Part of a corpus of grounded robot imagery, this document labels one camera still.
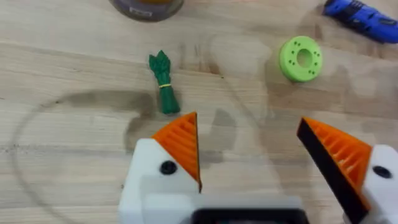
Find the left gripper white and orange right finger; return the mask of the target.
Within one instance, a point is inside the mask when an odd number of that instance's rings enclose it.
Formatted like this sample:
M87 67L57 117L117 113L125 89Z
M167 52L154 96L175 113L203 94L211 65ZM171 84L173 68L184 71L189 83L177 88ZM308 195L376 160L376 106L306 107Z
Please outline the left gripper white and orange right finger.
M303 117L297 137L342 207L349 224L397 224L397 150L369 145Z

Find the left gripper white and orange left finger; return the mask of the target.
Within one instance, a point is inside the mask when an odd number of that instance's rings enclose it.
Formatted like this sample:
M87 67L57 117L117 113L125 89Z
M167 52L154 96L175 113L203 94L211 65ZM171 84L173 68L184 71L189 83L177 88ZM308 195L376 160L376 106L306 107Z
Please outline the left gripper white and orange left finger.
M120 223L189 223L201 192L197 114L137 141L118 206Z

